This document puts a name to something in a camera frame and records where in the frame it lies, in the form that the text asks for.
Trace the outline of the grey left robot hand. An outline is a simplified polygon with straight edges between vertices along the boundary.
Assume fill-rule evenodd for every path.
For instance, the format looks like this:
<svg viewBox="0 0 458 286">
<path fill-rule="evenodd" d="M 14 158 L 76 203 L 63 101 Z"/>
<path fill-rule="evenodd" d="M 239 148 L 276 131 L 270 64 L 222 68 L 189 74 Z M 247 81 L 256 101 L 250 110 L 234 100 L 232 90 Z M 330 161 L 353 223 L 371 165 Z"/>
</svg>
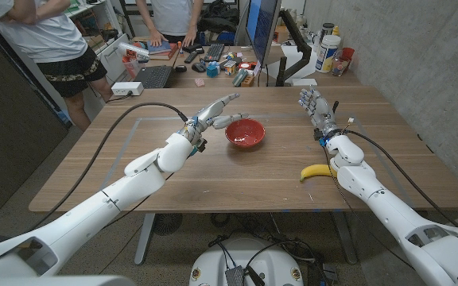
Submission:
<svg viewBox="0 0 458 286">
<path fill-rule="evenodd" d="M 199 110 L 191 119 L 187 120 L 184 127 L 178 131 L 192 145 L 199 145 L 202 139 L 202 133 L 210 126 L 214 129 L 223 129 L 232 122 L 247 118 L 249 114 L 239 113 L 235 115 L 221 116 L 223 108 L 240 94 L 229 94 L 220 99 L 216 99 L 203 109 Z"/>
</svg>

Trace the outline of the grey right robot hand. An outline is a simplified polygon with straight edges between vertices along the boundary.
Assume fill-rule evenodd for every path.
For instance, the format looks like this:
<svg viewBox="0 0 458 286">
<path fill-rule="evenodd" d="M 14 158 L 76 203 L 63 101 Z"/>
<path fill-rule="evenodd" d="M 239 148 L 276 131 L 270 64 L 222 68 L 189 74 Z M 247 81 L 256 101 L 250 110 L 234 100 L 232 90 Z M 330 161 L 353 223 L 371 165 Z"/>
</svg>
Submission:
<svg viewBox="0 0 458 286">
<path fill-rule="evenodd" d="M 321 146 L 326 146 L 332 137 L 340 134 L 334 111 L 318 90 L 314 87 L 310 87 L 308 91 L 302 89 L 298 102 L 310 117 L 314 126 L 314 139 Z"/>
</svg>

